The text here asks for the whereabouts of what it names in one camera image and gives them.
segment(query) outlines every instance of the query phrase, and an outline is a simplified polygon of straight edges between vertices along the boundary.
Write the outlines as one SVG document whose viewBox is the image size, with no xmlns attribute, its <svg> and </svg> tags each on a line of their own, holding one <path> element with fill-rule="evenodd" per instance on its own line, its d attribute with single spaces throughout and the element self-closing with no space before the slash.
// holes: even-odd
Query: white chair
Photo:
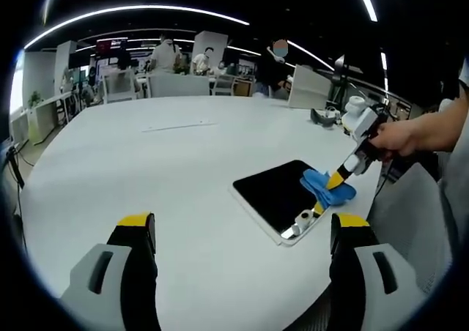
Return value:
<svg viewBox="0 0 469 331">
<path fill-rule="evenodd" d="M 288 106 L 299 109 L 325 109 L 331 84 L 326 77 L 296 65 Z"/>
<path fill-rule="evenodd" d="M 103 76 L 104 104 L 136 100 L 137 94 L 133 80 L 134 75 L 131 69 L 105 74 Z"/>
<path fill-rule="evenodd" d="M 210 95 L 207 76 L 158 73 L 147 76 L 147 87 L 150 98 Z"/>
<path fill-rule="evenodd" d="M 212 89 L 213 95 L 235 95 L 235 76 L 219 75 Z"/>
</svg>

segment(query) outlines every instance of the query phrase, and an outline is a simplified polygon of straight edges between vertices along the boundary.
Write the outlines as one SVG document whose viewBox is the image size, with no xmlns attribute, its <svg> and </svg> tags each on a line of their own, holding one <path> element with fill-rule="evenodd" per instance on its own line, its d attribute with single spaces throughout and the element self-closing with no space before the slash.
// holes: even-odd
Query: face mask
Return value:
<svg viewBox="0 0 469 331">
<path fill-rule="evenodd" d="M 273 53 L 277 56 L 284 58 L 288 54 L 288 48 L 274 48 Z"/>
</svg>

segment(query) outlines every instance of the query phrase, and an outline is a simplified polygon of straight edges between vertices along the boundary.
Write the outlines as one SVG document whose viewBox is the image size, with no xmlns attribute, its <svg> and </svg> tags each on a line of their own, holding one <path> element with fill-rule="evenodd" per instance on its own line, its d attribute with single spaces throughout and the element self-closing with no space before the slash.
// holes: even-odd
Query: human hand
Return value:
<svg viewBox="0 0 469 331">
<path fill-rule="evenodd" d="M 389 160 L 394 153 L 406 157 L 417 150 L 417 140 L 412 121 L 386 122 L 378 128 L 378 135 L 370 143 L 378 149 L 384 149 L 384 160 Z"/>
</svg>

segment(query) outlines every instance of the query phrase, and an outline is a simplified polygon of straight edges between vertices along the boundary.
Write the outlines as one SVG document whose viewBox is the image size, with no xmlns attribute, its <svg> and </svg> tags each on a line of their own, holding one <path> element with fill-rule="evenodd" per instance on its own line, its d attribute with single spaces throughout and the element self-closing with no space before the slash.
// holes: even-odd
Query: blue cloth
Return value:
<svg viewBox="0 0 469 331">
<path fill-rule="evenodd" d="M 342 183 L 332 190 L 326 189 L 329 178 L 327 172 L 320 174 L 316 170 L 308 169 L 303 172 L 303 177 L 300 179 L 303 187 L 314 194 L 324 210 L 331 205 L 342 205 L 357 194 L 355 188 L 346 183 Z"/>
</svg>

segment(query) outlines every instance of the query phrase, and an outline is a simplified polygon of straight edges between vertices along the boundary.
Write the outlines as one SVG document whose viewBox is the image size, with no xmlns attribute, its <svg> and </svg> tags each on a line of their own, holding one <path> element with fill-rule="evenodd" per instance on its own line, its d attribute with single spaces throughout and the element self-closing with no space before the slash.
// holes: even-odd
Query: black ceiling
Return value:
<svg viewBox="0 0 469 331">
<path fill-rule="evenodd" d="M 447 43 L 457 46 L 452 41 L 455 35 L 448 17 L 457 11 L 452 3 L 458 0 L 372 2 L 378 23 L 369 20 L 361 0 L 51 0 L 45 25 L 38 11 L 37 25 L 25 37 L 25 43 L 57 23 L 95 10 L 132 4 L 186 6 L 232 16 L 251 25 L 192 12 L 122 11 L 70 24 L 30 49 L 52 48 L 67 40 L 83 40 L 113 31 L 127 31 L 116 35 L 129 38 L 158 37 L 158 31 L 136 31 L 157 28 L 216 31 L 228 34 L 232 45 L 252 51 L 261 51 L 265 40 L 271 37 L 286 37 L 330 64 L 345 53 L 350 64 L 363 70 L 364 80 L 379 86 L 383 86 L 384 80 L 380 60 L 383 50 L 388 57 L 390 90 L 420 104 L 431 103 L 437 97 L 435 86 L 439 83 Z M 175 34 L 183 39 L 194 35 L 183 31 Z M 96 39 L 84 42 L 94 44 Z M 294 48 L 289 49 L 287 61 L 323 67 Z"/>
</svg>

